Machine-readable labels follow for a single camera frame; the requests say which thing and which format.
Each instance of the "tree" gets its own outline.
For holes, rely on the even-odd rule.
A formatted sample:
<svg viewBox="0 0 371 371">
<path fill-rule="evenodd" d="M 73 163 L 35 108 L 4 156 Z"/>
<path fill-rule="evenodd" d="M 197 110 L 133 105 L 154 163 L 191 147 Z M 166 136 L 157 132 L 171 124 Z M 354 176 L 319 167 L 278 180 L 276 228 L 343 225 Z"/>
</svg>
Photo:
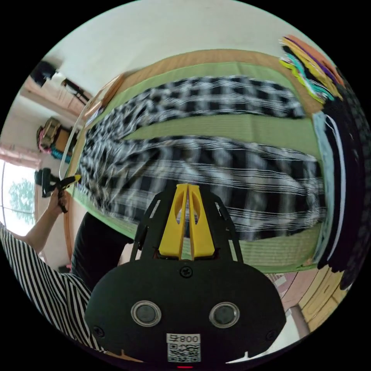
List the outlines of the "tree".
<svg viewBox="0 0 371 371">
<path fill-rule="evenodd" d="M 14 183 L 9 189 L 10 204 L 18 218 L 23 219 L 27 224 L 34 223 L 35 194 L 34 185 L 27 179 Z"/>
</svg>

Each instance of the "pink curtain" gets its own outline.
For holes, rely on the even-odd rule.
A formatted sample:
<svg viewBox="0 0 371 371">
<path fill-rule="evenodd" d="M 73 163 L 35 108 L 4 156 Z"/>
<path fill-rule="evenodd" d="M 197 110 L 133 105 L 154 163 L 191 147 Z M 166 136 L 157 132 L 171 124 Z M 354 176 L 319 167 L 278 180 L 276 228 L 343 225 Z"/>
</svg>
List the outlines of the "pink curtain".
<svg viewBox="0 0 371 371">
<path fill-rule="evenodd" d="M 4 160 L 12 165 L 39 170 L 42 158 L 37 151 L 14 144 L 0 143 L 0 160 Z"/>
</svg>

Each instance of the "person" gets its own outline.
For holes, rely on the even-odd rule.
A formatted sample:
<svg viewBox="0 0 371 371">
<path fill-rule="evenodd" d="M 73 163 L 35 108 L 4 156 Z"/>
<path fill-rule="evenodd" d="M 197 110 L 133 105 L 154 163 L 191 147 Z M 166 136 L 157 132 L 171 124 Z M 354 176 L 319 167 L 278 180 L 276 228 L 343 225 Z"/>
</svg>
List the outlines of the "person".
<svg viewBox="0 0 371 371">
<path fill-rule="evenodd" d="M 67 204 L 65 192 L 61 204 Z M 118 357 L 97 343 L 84 321 L 84 313 L 94 286 L 117 267 L 125 245 L 133 240 L 86 213 L 77 232 L 71 272 L 59 273 L 38 254 L 61 213 L 58 191 L 54 190 L 46 211 L 26 236 L 8 231 L 0 222 L 5 256 L 23 291 L 49 323 L 81 345 Z M 124 353 L 120 358 L 138 361 Z"/>
</svg>

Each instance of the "qr code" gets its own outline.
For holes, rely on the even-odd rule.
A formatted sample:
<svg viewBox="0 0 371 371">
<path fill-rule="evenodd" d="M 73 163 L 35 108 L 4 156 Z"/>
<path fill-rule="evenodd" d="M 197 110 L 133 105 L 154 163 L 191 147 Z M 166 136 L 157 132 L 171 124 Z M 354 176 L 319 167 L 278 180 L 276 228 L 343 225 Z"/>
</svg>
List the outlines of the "qr code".
<svg viewBox="0 0 371 371">
<path fill-rule="evenodd" d="M 200 362 L 201 344 L 167 344 L 169 362 Z"/>
</svg>

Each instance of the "screw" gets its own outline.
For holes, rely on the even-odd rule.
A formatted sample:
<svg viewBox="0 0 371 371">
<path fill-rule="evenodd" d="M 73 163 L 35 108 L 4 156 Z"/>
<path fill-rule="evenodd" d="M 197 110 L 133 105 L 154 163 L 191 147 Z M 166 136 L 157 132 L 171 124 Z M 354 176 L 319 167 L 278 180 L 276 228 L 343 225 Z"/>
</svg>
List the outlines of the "screw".
<svg viewBox="0 0 371 371">
<path fill-rule="evenodd" d="M 94 326 L 93 330 L 98 337 L 104 337 L 104 331 L 100 327 Z"/>
<path fill-rule="evenodd" d="M 277 332 L 275 330 L 269 331 L 265 337 L 268 341 L 272 341 L 276 338 Z"/>
<path fill-rule="evenodd" d="M 180 269 L 180 275 L 183 278 L 190 278 L 193 274 L 193 271 L 190 267 L 183 267 Z"/>
</svg>

